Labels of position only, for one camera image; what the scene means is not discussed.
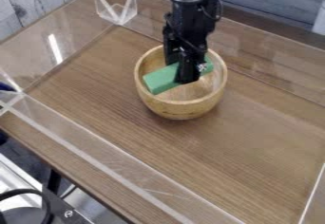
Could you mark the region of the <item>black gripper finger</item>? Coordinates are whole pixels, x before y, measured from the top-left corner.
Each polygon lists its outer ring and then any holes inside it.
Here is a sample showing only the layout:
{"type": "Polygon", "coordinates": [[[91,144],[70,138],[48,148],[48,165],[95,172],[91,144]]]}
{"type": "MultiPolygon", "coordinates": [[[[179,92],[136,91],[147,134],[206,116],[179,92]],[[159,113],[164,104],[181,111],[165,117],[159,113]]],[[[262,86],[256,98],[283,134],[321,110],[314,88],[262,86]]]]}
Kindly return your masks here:
{"type": "Polygon", "coordinates": [[[164,55],[164,63],[167,65],[172,65],[179,61],[179,47],[180,41],[173,36],[172,33],[167,33],[163,36],[163,55],[164,55]]]}
{"type": "Polygon", "coordinates": [[[188,84],[199,80],[200,72],[206,69],[206,51],[196,52],[191,48],[180,48],[179,64],[175,75],[177,84],[188,84]]]}

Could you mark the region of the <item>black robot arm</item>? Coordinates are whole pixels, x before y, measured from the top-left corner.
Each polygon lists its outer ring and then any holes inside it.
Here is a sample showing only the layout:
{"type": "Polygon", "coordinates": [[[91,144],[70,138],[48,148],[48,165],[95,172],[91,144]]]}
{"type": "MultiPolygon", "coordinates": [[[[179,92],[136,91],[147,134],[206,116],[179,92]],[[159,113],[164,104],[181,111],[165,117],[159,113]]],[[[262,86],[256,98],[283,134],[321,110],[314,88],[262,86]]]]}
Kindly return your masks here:
{"type": "Polygon", "coordinates": [[[220,20],[219,0],[169,0],[171,11],[164,15],[164,64],[176,66],[173,82],[195,82],[204,70],[208,51],[207,37],[220,20]]]}

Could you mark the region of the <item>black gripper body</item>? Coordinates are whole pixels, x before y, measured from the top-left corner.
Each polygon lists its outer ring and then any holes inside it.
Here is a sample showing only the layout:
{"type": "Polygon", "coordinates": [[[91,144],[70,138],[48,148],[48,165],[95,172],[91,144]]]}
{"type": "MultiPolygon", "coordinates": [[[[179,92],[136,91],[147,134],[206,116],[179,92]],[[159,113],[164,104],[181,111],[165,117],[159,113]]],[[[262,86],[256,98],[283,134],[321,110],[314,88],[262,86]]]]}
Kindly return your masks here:
{"type": "Polygon", "coordinates": [[[171,11],[164,15],[161,36],[172,33],[180,48],[207,52],[207,37],[222,17],[220,0],[169,0],[171,11]]]}

